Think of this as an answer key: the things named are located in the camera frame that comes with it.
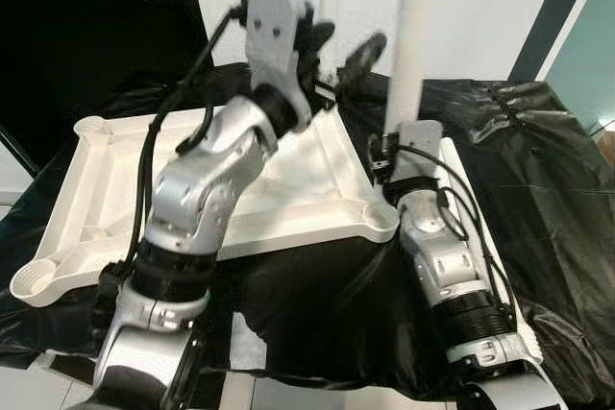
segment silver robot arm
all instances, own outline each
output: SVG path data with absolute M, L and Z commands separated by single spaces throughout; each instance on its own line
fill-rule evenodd
M 252 93 L 235 96 L 207 137 L 167 164 L 134 271 L 121 286 L 94 375 L 94 395 L 75 409 L 185 408 L 196 382 L 214 262 L 243 190 L 317 111 L 305 94 L 332 24 L 312 25 L 303 0 L 248 0 L 246 55 Z
M 396 133 L 372 137 L 370 155 L 382 195 L 398 208 L 402 247 L 451 370 L 462 384 L 457 408 L 567 409 L 517 331 L 512 291 L 501 301 L 489 256 L 470 250 L 467 229 L 448 214 L 443 189 L 434 178 L 441 136 L 438 122 L 402 123 Z M 455 181 L 461 186 L 456 188 L 459 198 L 466 204 L 474 201 L 462 180 Z M 468 206 L 468 213 L 480 219 L 477 205 Z M 482 231 L 476 231 L 484 243 Z M 486 244 L 482 248 L 488 253 Z M 486 273 L 480 258 L 486 259 Z M 504 273 L 501 277 L 507 284 Z

